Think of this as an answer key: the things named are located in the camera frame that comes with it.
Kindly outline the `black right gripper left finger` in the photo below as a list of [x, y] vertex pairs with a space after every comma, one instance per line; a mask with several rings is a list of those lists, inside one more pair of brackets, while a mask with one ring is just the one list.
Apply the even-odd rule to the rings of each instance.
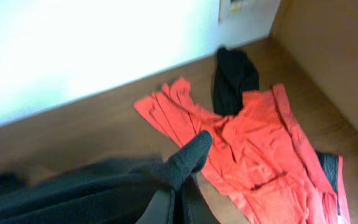
[[172, 224], [175, 192], [158, 190], [136, 224]]

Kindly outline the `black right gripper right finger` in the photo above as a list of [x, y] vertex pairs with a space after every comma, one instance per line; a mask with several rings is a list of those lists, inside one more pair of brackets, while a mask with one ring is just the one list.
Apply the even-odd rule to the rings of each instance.
[[181, 187], [181, 207], [185, 224], [220, 224], [193, 176], [187, 178]]

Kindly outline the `dark green Nike t-shirt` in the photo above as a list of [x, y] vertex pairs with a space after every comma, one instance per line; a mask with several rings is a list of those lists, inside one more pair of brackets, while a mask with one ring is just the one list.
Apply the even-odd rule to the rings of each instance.
[[184, 223], [181, 187], [190, 176], [197, 183], [211, 145], [203, 131], [166, 161], [108, 159], [34, 187], [1, 175], [0, 223], [136, 223], [158, 190], [175, 192], [173, 223]]

